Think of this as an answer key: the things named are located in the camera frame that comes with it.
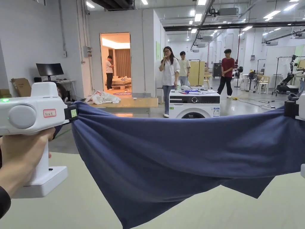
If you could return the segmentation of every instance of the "red-bordered label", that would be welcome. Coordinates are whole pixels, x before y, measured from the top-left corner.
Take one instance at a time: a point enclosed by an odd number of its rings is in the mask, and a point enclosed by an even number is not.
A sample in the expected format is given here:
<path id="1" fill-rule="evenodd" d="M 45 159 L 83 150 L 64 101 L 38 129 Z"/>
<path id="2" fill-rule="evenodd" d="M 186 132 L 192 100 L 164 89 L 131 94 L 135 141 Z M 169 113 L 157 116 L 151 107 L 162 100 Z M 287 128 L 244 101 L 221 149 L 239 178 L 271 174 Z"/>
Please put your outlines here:
<path id="1" fill-rule="evenodd" d="M 43 110 L 43 117 L 45 118 L 56 117 L 56 110 L 55 109 Z"/>

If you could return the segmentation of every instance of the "round rug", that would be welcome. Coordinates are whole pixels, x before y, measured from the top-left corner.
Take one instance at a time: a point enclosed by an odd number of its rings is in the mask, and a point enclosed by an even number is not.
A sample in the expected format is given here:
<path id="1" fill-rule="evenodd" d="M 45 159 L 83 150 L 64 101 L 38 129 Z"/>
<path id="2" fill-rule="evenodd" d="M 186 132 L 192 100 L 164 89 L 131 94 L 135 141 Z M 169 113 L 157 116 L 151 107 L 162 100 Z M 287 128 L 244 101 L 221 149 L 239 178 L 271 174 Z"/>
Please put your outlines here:
<path id="1" fill-rule="evenodd" d="M 131 92 L 117 92 L 113 93 L 114 95 L 131 95 Z"/>

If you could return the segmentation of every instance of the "white t-shirt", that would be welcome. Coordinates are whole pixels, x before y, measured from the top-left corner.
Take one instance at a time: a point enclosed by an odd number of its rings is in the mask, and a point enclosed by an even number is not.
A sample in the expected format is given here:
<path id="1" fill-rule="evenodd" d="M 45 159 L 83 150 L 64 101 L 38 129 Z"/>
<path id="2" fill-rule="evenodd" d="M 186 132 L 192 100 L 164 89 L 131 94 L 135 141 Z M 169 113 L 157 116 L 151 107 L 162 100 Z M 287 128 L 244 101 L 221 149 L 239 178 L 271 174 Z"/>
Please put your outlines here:
<path id="1" fill-rule="evenodd" d="M 188 67 L 191 67 L 190 61 L 187 59 L 179 60 L 180 64 L 180 76 L 187 76 Z"/>
<path id="2" fill-rule="evenodd" d="M 171 65 L 170 60 L 165 60 L 165 66 L 162 71 L 162 85 L 173 86 L 175 82 L 175 72 L 180 72 L 179 61 L 174 58 L 173 65 Z"/>
<path id="3" fill-rule="evenodd" d="M 113 73 L 112 71 L 112 67 L 111 66 L 111 63 L 109 62 L 109 60 L 106 60 L 106 73 Z"/>

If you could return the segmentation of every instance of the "washing machine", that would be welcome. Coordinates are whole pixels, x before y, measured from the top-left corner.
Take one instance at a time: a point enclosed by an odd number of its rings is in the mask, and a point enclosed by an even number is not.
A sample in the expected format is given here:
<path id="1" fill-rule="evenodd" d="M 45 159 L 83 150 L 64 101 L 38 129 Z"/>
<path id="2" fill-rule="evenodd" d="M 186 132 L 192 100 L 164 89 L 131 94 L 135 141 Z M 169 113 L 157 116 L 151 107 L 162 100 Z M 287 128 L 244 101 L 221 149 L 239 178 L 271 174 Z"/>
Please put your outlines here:
<path id="1" fill-rule="evenodd" d="M 220 116 L 220 95 L 176 93 L 169 96 L 169 118 L 212 118 Z"/>

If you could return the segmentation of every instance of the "jeans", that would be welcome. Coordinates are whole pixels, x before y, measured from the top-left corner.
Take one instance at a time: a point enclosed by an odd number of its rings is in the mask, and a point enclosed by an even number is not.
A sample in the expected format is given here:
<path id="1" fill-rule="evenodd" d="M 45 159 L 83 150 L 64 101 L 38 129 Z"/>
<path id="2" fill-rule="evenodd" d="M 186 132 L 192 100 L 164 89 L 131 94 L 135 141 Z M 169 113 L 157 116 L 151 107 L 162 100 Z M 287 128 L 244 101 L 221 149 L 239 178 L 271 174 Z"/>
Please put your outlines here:
<path id="1" fill-rule="evenodd" d="M 231 88 L 231 80 L 232 78 L 231 77 L 220 77 L 220 85 L 219 85 L 219 88 L 218 88 L 218 94 L 221 94 L 222 90 L 224 89 L 224 85 L 226 84 L 227 85 L 227 94 L 229 96 L 232 95 L 232 88 Z"/>
<path id="2" fill-rule="evenodd" d="M 186 85 L 187 82 L 188 82 L 188 77 L 187 76 L 179 76 L 179 80 L 180 80 L 181 86 Z"/>
<path id="3" fill-rule="evenodd" d="M 168 85 L 163 85 L 163 92 L 164 92 L 164 103 L 165 103 L 165 114 L 168 115 L 169 113 L 169 95 L 170 91 L 175 89 L 175 86 L 168 86 Z"/>
<path id="4" fill-rule="evenodd" d="M 112 88 L 112 79 L 113 79 L 113 73 L 106 73 L 107 75 L 107 89 L 111 89 Z"/>

